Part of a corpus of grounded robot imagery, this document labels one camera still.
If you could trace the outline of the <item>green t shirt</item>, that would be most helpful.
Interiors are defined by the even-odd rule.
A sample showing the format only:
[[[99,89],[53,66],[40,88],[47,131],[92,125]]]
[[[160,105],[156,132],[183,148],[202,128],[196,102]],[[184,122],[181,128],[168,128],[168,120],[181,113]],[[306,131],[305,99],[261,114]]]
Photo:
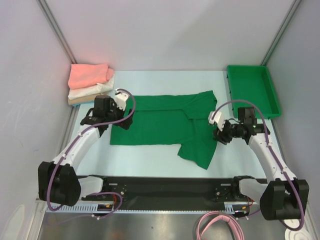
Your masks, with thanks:
[[[187,95],[136,95],[128,130],[113,125],[110,144],[115,146],[179,145],[177,155],[208,169],[217,147],[208,116],[215,110],[213,91]]]

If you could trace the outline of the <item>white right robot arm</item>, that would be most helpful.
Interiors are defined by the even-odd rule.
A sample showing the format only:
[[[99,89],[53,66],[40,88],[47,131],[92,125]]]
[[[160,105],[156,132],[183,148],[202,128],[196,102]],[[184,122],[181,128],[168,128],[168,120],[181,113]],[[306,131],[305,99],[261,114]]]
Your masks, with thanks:
[[[238,121],[231,123],[221,111],[212,111],[208,123],[215,126],[214,138],[227,145],[233,139],[242,139],[256,155],[266,177],[266,184],[255,178],[238,177],[238,183],[230,188],[231,196],[242,201],[249,197],[259,204],[266,220],[302,221],[306,211],[309,185],[298,179],[288,168],[270,138],[264,122],[258,123],[254,107],[240,107]]]

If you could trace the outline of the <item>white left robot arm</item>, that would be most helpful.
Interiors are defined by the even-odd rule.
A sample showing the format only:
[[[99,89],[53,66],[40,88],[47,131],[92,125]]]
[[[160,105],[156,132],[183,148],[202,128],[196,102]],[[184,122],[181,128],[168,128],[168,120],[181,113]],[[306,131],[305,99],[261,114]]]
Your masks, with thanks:
[[[127,110],[127,101],[132,108]],[[80,178],[76,171],[90,148],[110,125],[128,130],[133,123],[136,102],[133,95],[118,88],[115,96],[98,95],[80,122],[75,137],[52,161],[43,161],[38,167],[38,195],[50,211],[63,206],[74,206],[81,198],[95,195],[100,200],[110,196],[111,188],[99,176]]]

